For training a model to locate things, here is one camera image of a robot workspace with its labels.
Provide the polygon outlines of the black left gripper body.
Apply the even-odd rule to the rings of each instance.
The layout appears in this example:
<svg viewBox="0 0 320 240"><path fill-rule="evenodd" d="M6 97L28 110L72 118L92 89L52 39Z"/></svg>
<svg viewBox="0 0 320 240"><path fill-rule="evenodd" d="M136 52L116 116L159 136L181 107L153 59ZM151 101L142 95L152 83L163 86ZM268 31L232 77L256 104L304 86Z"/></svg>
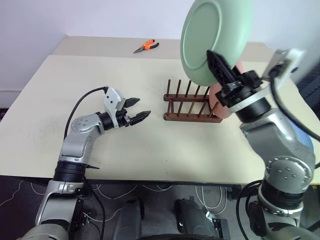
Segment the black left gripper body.
<svg viewBox="0 0 320 240"><path fill-rule="evenodd" d="M124 103L122 109L118 110L116 112L116 120L117 120L119 127L123 127L123 126L128 127L130 125L130 119L127 116L127 110L125 108L125 103Z"/></svg>

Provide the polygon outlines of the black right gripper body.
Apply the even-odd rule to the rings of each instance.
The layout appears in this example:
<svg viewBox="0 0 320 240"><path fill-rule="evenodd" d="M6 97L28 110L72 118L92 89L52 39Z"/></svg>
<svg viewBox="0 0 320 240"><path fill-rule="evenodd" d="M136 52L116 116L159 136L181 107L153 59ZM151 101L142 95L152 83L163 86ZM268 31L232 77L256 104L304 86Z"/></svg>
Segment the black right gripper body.
<svg viewBox="0 0 320 240"><path fill-rule="evenodd" d="M240 79L233 83L221 86L215 96L223 106L228 108L240 103L253 94L257 93L258 87L263 81L254 70L243 72Z"/></svg>

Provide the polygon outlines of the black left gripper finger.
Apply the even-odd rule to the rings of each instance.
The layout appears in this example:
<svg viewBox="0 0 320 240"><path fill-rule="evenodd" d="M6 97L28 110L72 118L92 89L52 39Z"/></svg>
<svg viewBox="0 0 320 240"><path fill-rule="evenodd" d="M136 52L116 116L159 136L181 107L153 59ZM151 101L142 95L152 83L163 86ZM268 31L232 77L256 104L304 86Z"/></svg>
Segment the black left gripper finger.
<svg viewBox="0 0 320 240"><path fill-rule="evenodd" d="M139 101L140 101L140 99L137 97L128 98L124 102L124 107L130 108L130 107L134 106L136 103L138 103Z"/></svg>
<svg viewBox="0 0 320 240"><path fill-rule="evenodd" d="M150 115L150 113L151 113L150 110L146 110L138 113L136 116L130 118L129 124L133 126L142 122L145 118L147 118Z"/></svg>

